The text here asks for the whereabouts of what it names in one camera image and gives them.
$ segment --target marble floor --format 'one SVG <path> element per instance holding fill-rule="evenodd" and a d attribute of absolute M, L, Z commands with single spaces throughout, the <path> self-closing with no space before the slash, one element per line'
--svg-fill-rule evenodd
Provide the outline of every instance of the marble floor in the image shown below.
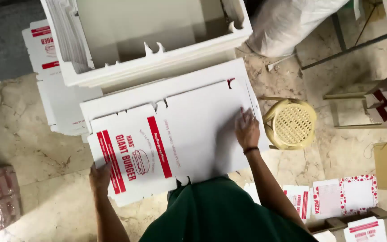
<path fill-rule="evenodd" d="M 352 14 L 341 14 L 350 47 L 363 22 L 355 22 Z M 387 22 L 374 21 L 368 24 L 360 43 L 385 33 Z M 331 20 L 319 25 L 297 51 L 302 65 L 337 53 Z M 387 40 L 304 71 L 300 71 L 296 58 L 290 58 L 268 72 L 266 65 L 275 59 L 252 53 L 245 44 L 236 53 L 244 57 L 257 96 L 307 100 L 317 112 L 316 138 L 311 146 L 263 154 L 281 185 L 311 186 L 316 180 L 374 173 L 372 144 L 387 141 L 387 130 L 334 129 L 336 116 L 341 125 L 368 124 L 371 120 L 364 115 L 361 102 L 328 102 L 322 96 L 355 82 L 387 77 Z M 260 103 L 265 113 L 271 103 Z M 19 221 L 0 231 L 0 241 L 96 241 L 88 180 L 92 164 L 89 146 L 80 137 L 50 131 L 35 74 L 0 82 L 0 164 L 16 169 L 24 212 Z M 253 181 L 249 169 L 231 173 L 230 178 L 242 187 Z M 379 190 L 378 197 L 379 206 L 387 210 L 387 191 Z M 125 207 L 113 203 L 132 241 L 165 211 L 166 204 L 166 194 Z"/>

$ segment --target beige plastic stool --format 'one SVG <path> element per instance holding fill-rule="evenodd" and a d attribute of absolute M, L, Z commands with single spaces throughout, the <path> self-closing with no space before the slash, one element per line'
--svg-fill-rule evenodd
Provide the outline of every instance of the beige plastic stool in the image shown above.
<path fill-rule="evenodd" d="M 262 116 L 265 133 L 274 145 L 270 146 L 271 149 L 296 150 L 311 144 L 317 116 L 308 103 L 280 97 L 259 97 L 258 99 L 278 101 Z"/>

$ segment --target green shirt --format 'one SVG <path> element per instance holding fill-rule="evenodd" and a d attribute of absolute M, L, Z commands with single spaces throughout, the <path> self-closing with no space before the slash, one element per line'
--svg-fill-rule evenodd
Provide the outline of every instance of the green shirt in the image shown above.
<path fill-rule="evenodd" d="M 316 241 L 301 227 L 256 204 L 219 177 L 180 187 L 140 241 Z"/>

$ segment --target hand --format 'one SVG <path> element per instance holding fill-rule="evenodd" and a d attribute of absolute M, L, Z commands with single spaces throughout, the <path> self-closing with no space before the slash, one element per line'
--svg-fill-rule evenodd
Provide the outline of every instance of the hand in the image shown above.
<path fill-rule="evenodd" d="M 253 115 L 249 108 L 235 121 L 235 135 L 238 143 L 246 150 L 247 148 L 257 147 L 259 142 L 259 121 Z"/>
<path fill-rule="evenodd" d="M 96 168 L 95 162 L 90 168 L 89 181 L 94 195 L 108 195 L 108 185 L 110 184 L 111 163 L 106 163 L 100 168 Z"/>

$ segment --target wrist bracelet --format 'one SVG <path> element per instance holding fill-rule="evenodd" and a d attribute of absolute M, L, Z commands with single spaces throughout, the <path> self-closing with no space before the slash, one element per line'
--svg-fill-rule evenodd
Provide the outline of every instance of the wrist bracelet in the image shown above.
<path fill-rule="evenodd" d="M 247 149 L 245 149 L 244 151 L 243 151 L 243 154 L 244 155 L 246 155 L 247 153 L 249 153 L 250 151 L 253 151 L 253 150 L 259 150 L 259 148 L 256 146 L 256 147 L 249 147 L 249 148 L 247 148 Z"/>

